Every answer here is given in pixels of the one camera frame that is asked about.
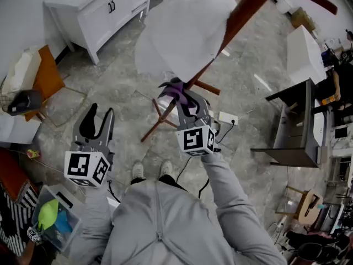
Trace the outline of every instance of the wooden chair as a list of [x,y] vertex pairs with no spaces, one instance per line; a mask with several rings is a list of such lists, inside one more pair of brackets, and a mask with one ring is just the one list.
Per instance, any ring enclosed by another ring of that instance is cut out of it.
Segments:
[[[235,7],[233,12],[229,15],[227,20],[227,28],[226,33],[224,35],[223,43],[221,45],[220,50],[217,53],[217,56],[221,53],[221,51],[228,45],[228,43],[236,36],[236,34],[242,29],[243,26],[248,22],[248,20],[265,4],[267,0],[240,0],[238,5]],[[333,14],[337,14],[337,7],[329,2],[328,0],[311,0],[316,4],[319,4],[326,10],[330,11]],[[220,90],[207,84],[199,81],[201,75],[207,70],[209,65],[214,61],[211,60],[204,68],[201,69],[191,80],[189,80],[184,89],[190,89],[193,85],[199,86],[207,91],[210,91],[216,95],[220,95]],[[177,127],[175,124],[167,120],[167,116],[172,112],[175,107],[175,100],[171,101],[167,109],[162,114],[158,108],[157,102],[155,99],[152,100],[154,107],[157,110],[159,115],[158,121],[154,124],[153,127],[144,135],[141,139],[141,142],[144,142],[148,136],[154,132],[154,130],[161,124],[167,123],[173,127]]]
[[295,213],[276,212],[276,214],[292,216],[294,219],[298,220],[300,224],[312,225],[319,216],[321,209],[319,209],[318,206],[323,203],[323,197],[313,189],[303,192],[289,185],[287,188],[302,194],[302,199],[298,204],[297,211]]

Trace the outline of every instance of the plastic storage box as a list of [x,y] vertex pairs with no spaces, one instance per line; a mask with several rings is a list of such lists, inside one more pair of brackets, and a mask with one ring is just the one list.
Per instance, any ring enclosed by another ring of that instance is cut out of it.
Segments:
[[38,203],[32,216],[32,224],[35,227],[38,224],[38,215],[41,207],[53,199],[57,199],[59,201],[59,209],[66,212],[67,222],[71,226],[72,232],[60,233],[58,228],[55,225],[52,225],[42,233],[41,237],[43,240],[50,241],[63,252],[70,244],[82,223],[79,214],[82,213],[83,204],[63,185],[58,184],[50,187],[44,185],[39,194]]

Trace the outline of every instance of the white sneaker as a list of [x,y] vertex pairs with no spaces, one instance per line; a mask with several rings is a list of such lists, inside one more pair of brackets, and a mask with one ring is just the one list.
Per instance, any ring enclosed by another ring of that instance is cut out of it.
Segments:
[[132,167],[132,179],[141,178],[145,179],[143,175],[143,165],[141,162],[136,162]]
[[173,165],[169,160],[164,161],[163,164],[161,165],[161,173],[159,177],[164,176],[165,174],[171,176],[175,180]]

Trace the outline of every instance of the wooden chair leg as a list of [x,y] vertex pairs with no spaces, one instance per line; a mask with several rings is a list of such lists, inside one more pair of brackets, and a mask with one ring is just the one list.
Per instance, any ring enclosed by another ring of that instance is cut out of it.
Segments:
[[287,188],[288,188],[288,189],[291,189],[291,190],[294,190],[295,192],[299,192],[299,193],[301,193],[301,194],[307,194],[307,192],[303,192],[303,191],[301,191],[301,190],[299,190],[299,189],[292,188],[292,187],[290,187],[289,185],[287,185]]

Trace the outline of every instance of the blue object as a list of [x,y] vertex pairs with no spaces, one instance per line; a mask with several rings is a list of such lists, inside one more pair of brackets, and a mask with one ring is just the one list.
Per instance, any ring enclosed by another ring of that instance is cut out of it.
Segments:
[[62,234],[65,234],[67,232],[72,232],[72,228],[67,221],[67,215],[65,210],[57,214],[57,218],[54,225],[56,226],[58,231]]

